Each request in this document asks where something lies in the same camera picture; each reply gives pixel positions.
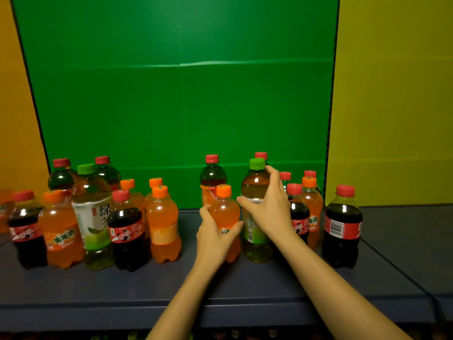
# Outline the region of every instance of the red label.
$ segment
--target red label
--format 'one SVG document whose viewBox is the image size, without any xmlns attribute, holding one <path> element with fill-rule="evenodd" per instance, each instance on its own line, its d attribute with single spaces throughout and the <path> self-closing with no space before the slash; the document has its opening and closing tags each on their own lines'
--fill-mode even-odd
<svg viewBox="0 0 453 340">
<path fill-rule="evenodd" d="M 9 232 L 14 242 L 24 242 L 34 240 L 42 236 L 41 229 L 39 229 L 37 223 L 24 225 L 22 227 L 10 227 Z"/>
<path fill-rule="evenodd" d="M 293 222 L 293 229 L 298 235 L 303 235 L 308 233 L 309 231 L 309 224 L 310 224 L 310 217 L 306 219 L 292 219 Z"/>
<path fill-rule="evenodd" d="M 142 220 L 128 225 L 127 227 L 111 228 L 109 227 L 110 240 L 113 243 L 125 243 L 140 237 L 143 234 Z"/>
<path fill-rule="evenodd" d="M 360 237 L 362 230 L 362 222 L 360 223 L 343 223 L 330 219 L 326 216 L 324 230 L 335 236 L 345 240 L 355 240 Z"/>
</svg>

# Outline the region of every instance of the hand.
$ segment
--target hand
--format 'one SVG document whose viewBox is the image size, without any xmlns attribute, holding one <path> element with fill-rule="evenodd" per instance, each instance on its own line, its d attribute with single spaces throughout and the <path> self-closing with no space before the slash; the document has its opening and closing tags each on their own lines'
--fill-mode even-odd
<svg viewBox="0 0 453 340">
<path fill-rule="evenodd" d="M 194 267 L 201 267 L 214 274 L 225 261 L 230 246 L 241 232 L 244 222 L 237 222 L 227 234 L 222 234 L 209 213 L 210 207 L 205 205 L 200 209 L 203 222 L 197 233 L 197 258 Z"/>
<path fill-rule="evenodd" d="M 288 195 L 280 180 L 280 173 L 271 166 L 266 166 L 266 169 L 270 173 L 270 182 L 263 202 L 255 204 L 243 197 L 237 197 L 236 200 L 243 209 L 252 214 L 260 228 L 275 242 L 281 236 L 296 233 L 291 222 Z"/>
</svg>

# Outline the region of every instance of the dark cola liquid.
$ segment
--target dark cola liquid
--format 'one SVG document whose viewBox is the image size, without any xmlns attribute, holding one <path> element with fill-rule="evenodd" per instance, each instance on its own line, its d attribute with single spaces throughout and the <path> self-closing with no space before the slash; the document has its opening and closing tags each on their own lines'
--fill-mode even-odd
<svg viewBox="0 0 453 340">
<path fill-rule="evenodd" d="M 342 223 L 360 223 L 363 220 L 359 208 L 347 204 L 330 204 L 326 217 Z M 359 256 L 360 239 L 345 240 L 324 232 L 323 258 L 334 268 L 354 268 Z"/>
<path fill-rule="evenodd" d="M 8 225 L 14 228 L 37 223 L 41 209 L 16 209 L 9 217 Z M 13 242 L 13 244 L 17 250 L 19 263 L 26 270 L 47 266 L 47 249 L 44 236 L 22 242 Z"/>
<path fill-rule="evenodd" d="M 310 219 L 310 210 L 303 202 L 297 201 L 291 196 L 288 197 L 288 200 L 291 203 L 291 219 Z M 305 234 L 299 234 L 299 237 L 307 244 L 309 232 L 307 231 Z"/>
<path fill-rule="evenodd" d="M 141 219 L 142 212 L 139 208 L 126 208 L 112 212 L 109 216 L 108 224 L 110 228 L 122 228 L 137 223 Z M 112 242 L 113 257 L 117 268 L 133 272 L 148 262 L 150 253 L 144 237 L 145 234 L 143 232 L 132 241 Z"/>
</svg>

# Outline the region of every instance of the bottle cap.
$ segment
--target bottle cap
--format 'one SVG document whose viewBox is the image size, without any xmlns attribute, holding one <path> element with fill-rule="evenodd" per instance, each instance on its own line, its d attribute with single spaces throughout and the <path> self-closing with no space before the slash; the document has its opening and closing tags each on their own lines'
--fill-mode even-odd
<svg viewBox="0 0 453 340">
<path fill-rule="evenodd" d="M 47 191 L 44 193 L 45 203 L 57 203 L 64 200 L 65 194 L 62 189 L 55 189 L 53 191 Z"/>
<path fill-rule="evenodd" d="M 349 185 L 338 185 L 337 186 L 337 196 L 340 197 L 355 197 L 356 189 L 354 186 Z"/>
<path fill-rule="evenodd" d="M 112 192 L 114 202 L 125 202 L 130 199 L 130 192 L 128 189 L 117 189 Z"/>
<path fill-rule="evenodd" d="M 315 178 L 316 171 L 315 170 L 306 170 L 303 172 L 303 176 L 309 176 L 309 177 Z"/>
<path fill-rule="evenodd" d="M 266 168 L 266 161 L 263 158 L 250 159 L 249 167 L 251 170 L 263 170 Z"/>
<path fill-rule="evenodd" d="M 54 168 L 69 167 L 71 165 L 69 159 L 55 159 L 52 160 L 52 163 L 54 164 Z"/>
<path fill-rule="evenodd" d="M 94 163 L 87 163 L 84 165 L 77 166 L 77 173 L 80 175 L 87 175 L 96 173 L 97 167 Z"/>
<path fill-rule="evenodd" d="M 316 178 L 305 176 L 302 178 L 302 186 L 307 188 L 315 188 L 318 185 Z"/>
<path fill-rule="evenodd" d="M 299 183 L 289 183 L 286 185 L 286 193 L 292 196 L 298 196 L 302 193 L 302 185 Z"/>
<path fill-rule="evenodd" d="M 96 162 L 96 165 L 106 165 L 110 163 L 110 157 L 109 156 L 98 156 L 94 159 L 94 162 Z"/>
<path fill-rule="evenodd" d="M 231 197 L 231 186 L 230 185 L 218 185 L 217 186 L 217 196 L 221 198 Z"/>
<path fill-rule="evenodd" d="M 34 193 L 31 189 L 26 189 L 24 191 L 14 192 L 13 200 L 15 202 L 25 202 L 27 200 L 32 200 L 34 198 Z"/>
<path fill-rule="evenodd" d="M 168 187 L 167 186 L 157 186 L 153 187 L 153 198 L 162 199 L 168 196 Z"/>
<path fill-rule="evenodd" d="M 267 153 L 265 151 L 257 151 L 255 153 L 255 159 L 258 159 L 258 158 L 267 160 Z"/>
<path fill-rule="evenodd" d="M 217 154 L 206 155 L 206 163 L 219 163 L 219 155 Z"/>
<path fill-rule="evenodd" d="M 134 179 L 124 179 L 120 182 L 122 189 L 131 189 L 135 188 L 135 180 Z"/>
<path fill-rule="evenodd" d="M 290 172 L 280 172 L 280 179 L 281 180 L 291 180 L 291 173 Z"/>
<path fill-rule="evenodd" d="M 150 179 L 150 188 L 155 188 L 157 186 L 162 186 L 164 183 L 162 178 L 151 178 Z"/>
</svg>

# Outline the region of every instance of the green bottle cap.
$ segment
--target green bottle cap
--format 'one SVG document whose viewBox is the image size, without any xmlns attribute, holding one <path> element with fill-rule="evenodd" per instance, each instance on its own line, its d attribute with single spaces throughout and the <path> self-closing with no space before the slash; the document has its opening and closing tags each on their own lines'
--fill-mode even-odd
<svg viewBox="0 0 453 340">
<path fill-rule="evenodd" d="M 261 157 L 250 159 L 249 165 L 251 170 L 263 170 L 266 168 L 266 161 Z"/>
<path fill-rule="evenodd" d="M 80 175 L 87 175 L 96 173 L 97 166 L 94 163 L 87 163 L 85 165 L 77 166 L 77 173 Z"/>
</svg>

